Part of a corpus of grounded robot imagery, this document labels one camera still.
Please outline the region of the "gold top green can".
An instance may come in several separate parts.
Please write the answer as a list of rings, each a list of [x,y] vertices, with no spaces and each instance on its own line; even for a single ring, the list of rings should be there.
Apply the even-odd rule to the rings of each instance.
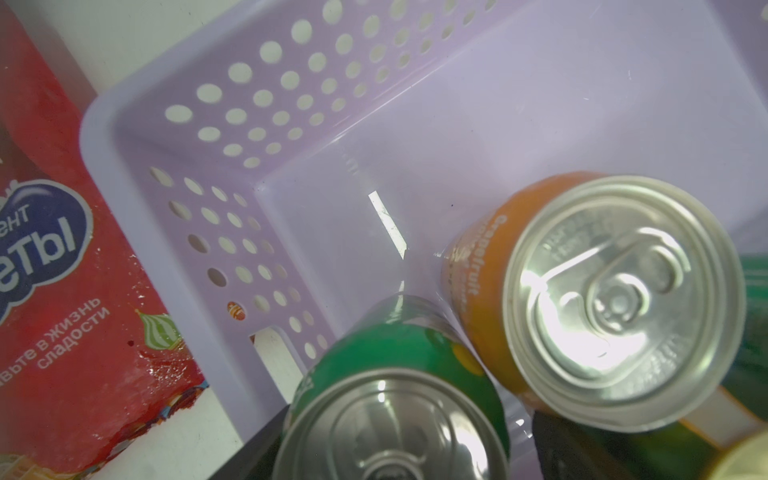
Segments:
[[[765,479],[767,380],[727,378],[690,417],[657,430],[584,431],[635,479]]]

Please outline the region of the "orange can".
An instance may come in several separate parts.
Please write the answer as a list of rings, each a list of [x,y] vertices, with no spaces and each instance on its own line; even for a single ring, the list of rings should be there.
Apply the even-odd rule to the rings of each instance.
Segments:
[[[688,192],[644,176],[529,185],[455,238],[441,281],[506,389],[603,430],[655,430],[703,405],[745,329],[725,228]]]

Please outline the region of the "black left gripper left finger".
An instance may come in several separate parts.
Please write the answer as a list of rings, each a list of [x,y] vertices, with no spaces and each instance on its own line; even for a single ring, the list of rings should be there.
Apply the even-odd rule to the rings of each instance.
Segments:
[[[210,480],[270,480],[282,444],[288,411],[289,407],[285,406],[220,467]]]

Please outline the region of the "lavender plastic basket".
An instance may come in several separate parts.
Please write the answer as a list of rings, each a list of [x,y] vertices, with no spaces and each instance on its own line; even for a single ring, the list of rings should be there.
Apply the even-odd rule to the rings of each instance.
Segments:
[[[243,440],[516,190],[675,184],[767,249],[763,1],[242,2],[101,95],[95,183]]]

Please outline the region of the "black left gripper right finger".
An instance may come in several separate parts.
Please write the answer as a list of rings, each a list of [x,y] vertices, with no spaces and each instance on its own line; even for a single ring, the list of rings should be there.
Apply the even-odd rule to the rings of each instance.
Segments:
[[[630,480],[634,476],[567,419],[537,411],[533,439],[546,480]]]

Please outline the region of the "green soda can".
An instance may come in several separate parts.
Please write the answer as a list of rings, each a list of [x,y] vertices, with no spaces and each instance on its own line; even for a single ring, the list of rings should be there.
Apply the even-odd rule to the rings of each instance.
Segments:
[[[277,479],[505,479],[499,394],[434,303],[374,305],[304,376]]]

